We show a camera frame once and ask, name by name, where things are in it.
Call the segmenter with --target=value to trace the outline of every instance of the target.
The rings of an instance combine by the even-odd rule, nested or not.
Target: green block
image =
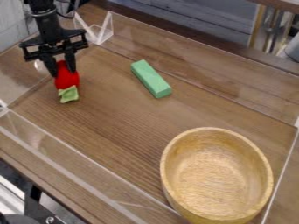
[[[81,98],[77,86],[59,90],[61,103],[74,102]]]
[[[166,97],[173,93],[172,86],[146,60],[133,63],[131,70],[155,98]]]

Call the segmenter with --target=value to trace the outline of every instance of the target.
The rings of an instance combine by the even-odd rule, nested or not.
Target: red block
[[[58,77],[55,78],[55,86],[58,89],[66,89],[71,86],[81,86],[81,75],[78,71],[73,73],[69,69],[66,60],[58,62]]]

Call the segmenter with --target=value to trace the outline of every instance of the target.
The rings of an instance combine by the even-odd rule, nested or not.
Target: wooden tabletop
[[[272,6],[282,11],[292,11],[294,14],[299,13],[298,0],[249,0],[249,1]]]
[[[91,2],[81,15],[93,24],[106,11]],[[296,139],[292,124],[299,111],[299,80],[135,20],[114,15],[114,24],[114,38],[78,55],[79,101],[59,104],[49,78],[10,106],[29,122],[11,114],[0,119],[0,125],[11,129],[9,123],[17,119],[14,135],[29,144],[2,132],[0,156],[89,222],[138,223],[129,210],[149,223],[182,223],[162,206],[169,206],[159,177],[165,146],[196,127],[234,130],[265,152],[277,182]],[[157,100],[133,75],[130,65],[141,59],[150,61],[170,82],[170,97]],[[15,64],[25,77],[37,76],[34,63],[23,62],[19,48],[0,56],[2,75],[17,74]],[[139,202],[154,209],[141,209]],[[278,203],[292,210],[286,197]],[[154,218],[158,207],[165,211],[161,220]],[[253,223],[262,219],[264,213]]]

